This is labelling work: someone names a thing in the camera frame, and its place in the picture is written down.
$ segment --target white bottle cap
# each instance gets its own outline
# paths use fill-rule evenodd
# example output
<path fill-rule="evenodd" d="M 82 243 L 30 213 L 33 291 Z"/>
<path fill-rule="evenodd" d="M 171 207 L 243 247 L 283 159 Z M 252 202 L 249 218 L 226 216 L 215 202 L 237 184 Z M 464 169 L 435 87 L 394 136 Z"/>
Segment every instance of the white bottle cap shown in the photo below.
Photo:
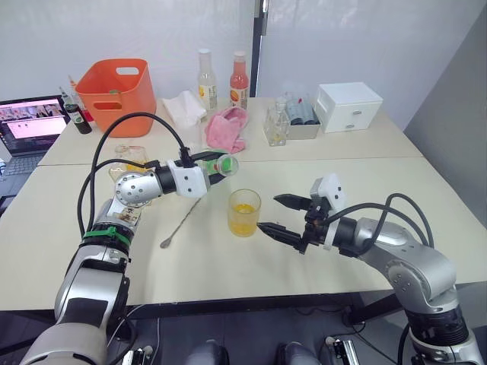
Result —
<path fill-rule="evenodd" d="M 245 51 L 235 51 L 234 60 L 238 62 L 245 62 Z"/>

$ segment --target glass bottle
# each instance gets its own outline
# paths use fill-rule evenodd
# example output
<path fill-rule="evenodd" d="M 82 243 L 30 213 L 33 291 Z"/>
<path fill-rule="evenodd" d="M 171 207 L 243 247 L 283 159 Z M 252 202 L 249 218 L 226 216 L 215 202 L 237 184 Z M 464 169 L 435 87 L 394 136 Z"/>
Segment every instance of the glass bottle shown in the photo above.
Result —
<path fill-rule="evenodd" d="M 234 53 L 234 73 L 230 77 L 230 102 L 232 106 L 247 108 L 249 78 L 245 66 L 245 52 Z"/>
<path fill-rule="evenodd" d="M 289 117 L 286 113 L 286 100 L 279 97 L 275 104 L 267 109 L 264 122 L 264 134 L 269 146 L 284 146 L 288 139 Z"/>
<path fill-rule="evenodd" d="M 216 77 L 212 69 L 212 53 L 209 49 L 199 51 L 198 89 L 206 110 L 215 110 L 217 104 Z"/>

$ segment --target orange juice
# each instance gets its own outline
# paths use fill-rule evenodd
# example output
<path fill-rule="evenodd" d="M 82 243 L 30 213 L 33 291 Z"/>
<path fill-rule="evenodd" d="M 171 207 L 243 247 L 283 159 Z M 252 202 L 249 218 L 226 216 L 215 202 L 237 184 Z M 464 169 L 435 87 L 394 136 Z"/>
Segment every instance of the orange juice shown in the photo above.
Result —
<path fill-rule="evenodd" d="M 141 165 L 143 165 L 144 163 L 147 163 L 147 161 L 140 161 L 140 160 L 133 160 L 133 162 L 140 163 Z M 147 170 L 148 169 L 144 169 L 142 167 L 137 167 L 137 166 L 134 166 L 134 165 L 127 164 L 127 171 L 137 171 L 137 172 L 140 172 L 140 173 L 144 173 Z"/>
<path fill-rule="evenodd" d="M 228 226 L 236 236 L 252 236 L 257 228 L 258 216 L 259 212 L 252 205 L 237 204 L 228 212 Z"/>

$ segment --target laptop screen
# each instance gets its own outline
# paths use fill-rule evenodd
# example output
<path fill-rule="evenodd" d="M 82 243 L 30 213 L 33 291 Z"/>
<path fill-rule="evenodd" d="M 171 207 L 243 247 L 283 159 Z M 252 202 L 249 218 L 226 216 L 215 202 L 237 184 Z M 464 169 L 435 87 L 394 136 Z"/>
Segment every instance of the laptop screen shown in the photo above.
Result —
<path fill-rule="evenodd" d="M 0 138 L 12 155 L 48 150 L 67 121 L 57 96 L 0 103 Z"/>

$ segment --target pink towel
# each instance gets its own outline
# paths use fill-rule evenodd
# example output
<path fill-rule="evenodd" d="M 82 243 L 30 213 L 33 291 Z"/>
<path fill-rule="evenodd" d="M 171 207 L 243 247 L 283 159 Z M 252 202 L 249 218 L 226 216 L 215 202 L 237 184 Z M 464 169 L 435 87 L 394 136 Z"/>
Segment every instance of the pink towel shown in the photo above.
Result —
<path fill-rule="evenodd" d="M 212 148 L 223 148 L 231 154 L 242 151 L 245 141 L 238 137 L 247 120 L 247 111 L 238 106 L 216 113 L 205 128 L 207 145 Z"/>

